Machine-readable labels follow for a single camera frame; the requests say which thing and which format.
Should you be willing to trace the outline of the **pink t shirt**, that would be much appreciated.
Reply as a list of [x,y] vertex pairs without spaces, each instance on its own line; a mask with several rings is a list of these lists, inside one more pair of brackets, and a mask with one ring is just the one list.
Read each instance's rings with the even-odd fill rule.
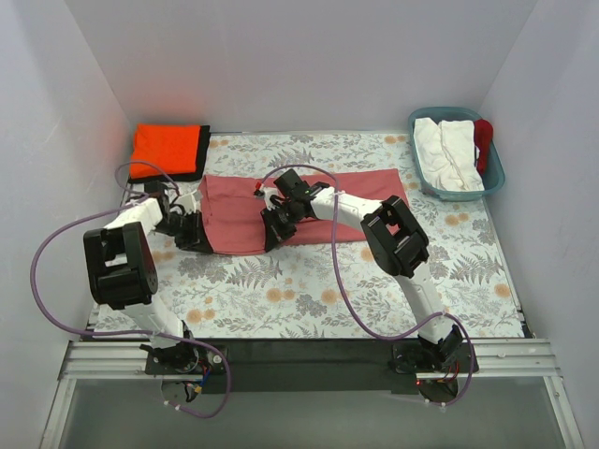
[[[366,172],[337,173],[334,179],[324,174],[302,178],[313,186],[328,185],[316,195],[314,218],[297,224],[297,231],[285,245],[331,242],[333,208],[338,208],[336,240],[365,240],[361,227],[363,216],[376,211],[392,196],[408,201],[399,172],[384,169]],[[254,196],[258,180],[241,177],[206,175],[199,185],[200,211],[207,240],[215,253],[228,255],[263,254],[266,230],[261,211],[266,202]]]

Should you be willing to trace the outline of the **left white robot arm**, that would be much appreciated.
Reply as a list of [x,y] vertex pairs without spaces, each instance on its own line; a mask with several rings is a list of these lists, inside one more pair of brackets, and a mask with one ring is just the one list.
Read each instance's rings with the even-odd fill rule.
[[158,274],[147,240],[154,231],[172,238],[180,250],[211,250],[198,195],[170,199],[164,183],[151,181],[112,222],[83,235],[92,296],[150,332],[140,349],[151,361],[176,373],[204,373],[210,369],[208,351],[189,342],[188,325],[157,296]]

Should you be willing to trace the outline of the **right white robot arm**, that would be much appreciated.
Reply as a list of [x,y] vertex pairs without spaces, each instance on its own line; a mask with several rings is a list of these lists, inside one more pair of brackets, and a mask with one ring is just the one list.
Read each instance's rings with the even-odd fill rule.
[[267,252],[291,239],[304,219],[331,223],[331,255],[335,277],[338,268],[336,238],[339,225],[364,234],[377,266],[402,289],[416,319],[419,355],[403,355],[407,368],[426,364],[432,370],[456,369],[463,334],[458,323],[446,313],[429,267],[429,238],[404,200],[390,196],[370,200],[350,195],[333,184],[303,180],[292,166],[274,181],[256,184],[255,196],[265,202],[260,212],[265,227]]

